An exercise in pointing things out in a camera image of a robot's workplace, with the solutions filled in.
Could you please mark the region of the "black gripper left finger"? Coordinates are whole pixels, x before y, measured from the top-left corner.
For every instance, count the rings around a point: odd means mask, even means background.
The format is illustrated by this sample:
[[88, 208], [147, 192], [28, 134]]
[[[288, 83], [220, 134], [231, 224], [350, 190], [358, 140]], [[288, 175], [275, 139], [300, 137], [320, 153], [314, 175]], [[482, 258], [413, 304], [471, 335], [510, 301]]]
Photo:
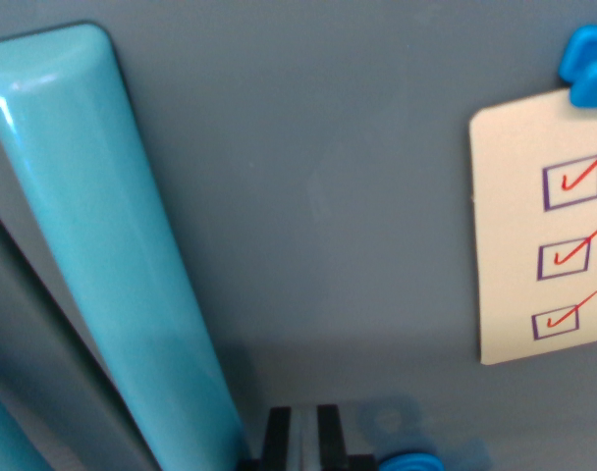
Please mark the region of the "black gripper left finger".
[[260, 470], [287, 470], [291, 419], [292, 408], [289, 406], [270, 409], [259, 462]]

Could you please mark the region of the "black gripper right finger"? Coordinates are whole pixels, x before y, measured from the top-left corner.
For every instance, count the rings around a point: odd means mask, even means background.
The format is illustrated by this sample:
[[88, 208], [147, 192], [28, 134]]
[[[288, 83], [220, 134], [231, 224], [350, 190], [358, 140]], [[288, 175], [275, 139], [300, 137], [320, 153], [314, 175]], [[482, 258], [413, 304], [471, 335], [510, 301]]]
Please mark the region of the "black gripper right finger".
[[348, 470], [347, 455], [339, 407], [317, 406], [319, 462], [321, 470]]

